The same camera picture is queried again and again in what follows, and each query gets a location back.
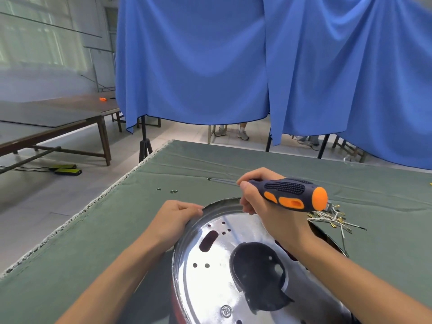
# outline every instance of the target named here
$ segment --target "round metal plate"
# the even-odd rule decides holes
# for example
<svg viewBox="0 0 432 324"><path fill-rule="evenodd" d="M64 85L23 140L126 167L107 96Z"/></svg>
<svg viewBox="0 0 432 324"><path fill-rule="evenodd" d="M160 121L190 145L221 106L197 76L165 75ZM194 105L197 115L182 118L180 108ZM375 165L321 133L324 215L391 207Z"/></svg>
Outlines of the round metal plate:
<svg viewBox="0 0 432 324"><path fill-rule="evenodd" d="M204 208L203 216L187 224L174 248L174 294L186 322L350 323L349 310L304 266L290 259L265 230L258 215L242 212L239 200L224 199ZM210 231L216 231L218 236L203 252L200 244ZM231 276L229 264L231 253L242 242L260 242L276 252L286 274L282 291L294 303L271 312L250 310Z"/></svg>

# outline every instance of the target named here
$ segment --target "screwdriver handle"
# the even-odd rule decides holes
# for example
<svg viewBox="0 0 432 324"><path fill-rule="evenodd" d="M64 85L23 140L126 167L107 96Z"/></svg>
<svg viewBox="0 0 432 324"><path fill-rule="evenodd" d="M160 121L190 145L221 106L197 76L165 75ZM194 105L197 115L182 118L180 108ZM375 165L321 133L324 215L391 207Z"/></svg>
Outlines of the screwdriver handle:
<svg viewBox="0 0 432 324"><path fill-rule="evenodd" d="M250 180L261 196L278 206L300 212L324 210L327 206L327 192L307 180L283 178L281 180Z"/></svg>

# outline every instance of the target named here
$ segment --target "white floor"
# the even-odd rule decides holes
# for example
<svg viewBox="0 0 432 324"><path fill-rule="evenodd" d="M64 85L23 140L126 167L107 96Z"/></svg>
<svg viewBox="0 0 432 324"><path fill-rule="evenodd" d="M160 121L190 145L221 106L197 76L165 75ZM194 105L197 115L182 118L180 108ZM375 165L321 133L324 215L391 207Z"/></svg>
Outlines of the white floor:
<svg viewBox="0 0 432 324"><path fill-rule="evenodd" d="M138 164L141 130L136 130L133 135L125 131L120 133L117 123L112 123L110 117L106 117L106 124L112 155L109 167L105 166L103 158L51 153L25 166L43 167L55 163L73 163L77 164L83 173L78 177L30 171L9 171L0 175L0 272ZM247 125L249 141L239 139L237 129L238 125L229 125L228 134L212 136L212 143L265 150L270 129L269 118ZM162 120L161 128L147 126L146 130L154 150L172 139L207 143L207 126ZM346 153L331 149L332 141L334 136L331 136L323 158L343 160ZM101 152L102 149L96 126L56 138L45 145L92 152ZM308 157L316 157L318 153L310 147L300 145L291 139L291 136L283 136L282 143L271 147L270 151ZM32 155L35 155L35 151L24 149L19 151L18 155L0 157L0 165L8 166ZM418 170L372 156L368 156L366 163Z"/></svg>

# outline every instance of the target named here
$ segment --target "green tablecloth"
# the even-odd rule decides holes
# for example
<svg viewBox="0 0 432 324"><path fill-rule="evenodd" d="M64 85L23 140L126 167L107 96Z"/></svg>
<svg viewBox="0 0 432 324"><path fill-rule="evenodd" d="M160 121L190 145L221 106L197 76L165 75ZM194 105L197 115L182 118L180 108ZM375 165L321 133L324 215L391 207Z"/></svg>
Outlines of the green tablecloth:
<svg viewBox="0 0 432 324"><path fill-rule="evenodd" d="M239 196L239 188L206 178L237 179L263 166L324 186L350 222L368 229L347 234L351 259L432 307L431 174L174 141L0 281L0 323L54 322L145 230L164 201L207 205ZM339 230L321 228L340 244ZM121 323L168 322L170 270L167 254Z"/></svg>

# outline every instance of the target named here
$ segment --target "person's left arm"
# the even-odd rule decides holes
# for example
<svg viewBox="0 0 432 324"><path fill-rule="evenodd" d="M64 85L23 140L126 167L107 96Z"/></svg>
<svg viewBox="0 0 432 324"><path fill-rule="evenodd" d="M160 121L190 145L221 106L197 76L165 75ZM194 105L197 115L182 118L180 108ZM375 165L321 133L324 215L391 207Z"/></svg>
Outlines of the person's left arm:
<svg viewBox="0 0 432 324"><path fill-rule="evenodd" d="M144 233L80 295L57 324L115 323L150 267L181 237L202 206L169 200Z"/></svg>

